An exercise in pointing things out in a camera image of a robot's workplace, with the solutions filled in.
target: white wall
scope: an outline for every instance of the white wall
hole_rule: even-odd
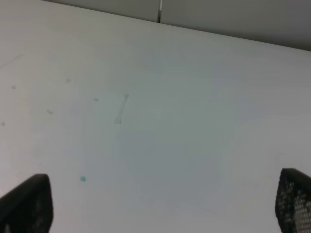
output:
[[[307,0],[164,0],[161,23],[311,50]]]
[[[159,0],[48,0],[120,16],[157,22]]]
[[[0,32],[0,66],[24,53],[0,192],[47,173],[52,232],[279,232],[281,169],[311,174],[309,52],[39,0],[2,0]]]

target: white surface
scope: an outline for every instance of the white surface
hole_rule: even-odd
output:
[[[0,69],[1,194],[48,173],[53,233],[279,232],[281,168],[311,174],[310,52],[0,6],[0,65],[24,53]]]

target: wall mark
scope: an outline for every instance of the wall mark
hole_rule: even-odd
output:
[[[126,104],[126,102],[127,102],[128,97],[129,97],[128,94],[125,94],[125,95],[124,95],[124,100],[123,100],[123,102],[122,102],[122,105],[121,105],[121,107],[120,107],[120,110],[119,110],[119,112],[118,112],[118,114],[117,114],[117,117],[116,117],[116,119],[115,119],[115,124],[121,124],[121,123],[122,123],[122,114],[123,114],[123,110],[124,110],[124,108],[125,108],[125,104]]]
[[[24,53],[21,53],[20,55],[17,55],[16,57],[12,58],[11,60],[7,61],[6,63],[4,63],[3,65],[0,66],[0,69],[7,66],[10,63],[13,63],[14,61],[18,60],[19,58],[21,58],[23,55],[25,55]]]

